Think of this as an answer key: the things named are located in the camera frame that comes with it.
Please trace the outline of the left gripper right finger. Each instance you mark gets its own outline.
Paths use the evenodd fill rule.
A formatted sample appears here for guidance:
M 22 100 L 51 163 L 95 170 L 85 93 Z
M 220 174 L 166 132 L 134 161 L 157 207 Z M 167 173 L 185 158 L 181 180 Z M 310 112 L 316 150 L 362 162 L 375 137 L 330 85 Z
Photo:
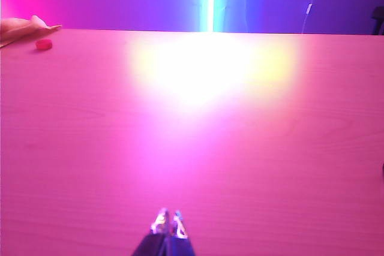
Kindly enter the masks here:
M 179 210 L 175 212 L 170 226 L 170 234 L 167 237 L 166 255 L 169 256 L 195 256 L 191 240 L 183 223 L 183 217 Z

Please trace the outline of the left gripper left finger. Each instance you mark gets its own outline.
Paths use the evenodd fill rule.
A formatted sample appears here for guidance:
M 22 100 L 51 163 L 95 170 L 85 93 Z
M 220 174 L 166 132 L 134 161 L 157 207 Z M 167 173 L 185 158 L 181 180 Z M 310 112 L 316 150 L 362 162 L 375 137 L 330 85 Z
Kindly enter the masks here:
M 160 209 L 149 233 L 141 240 L 132 253 L 133 256 L 159 256 L 166 255 L 166 238 L 169 235 L 169 211 Z

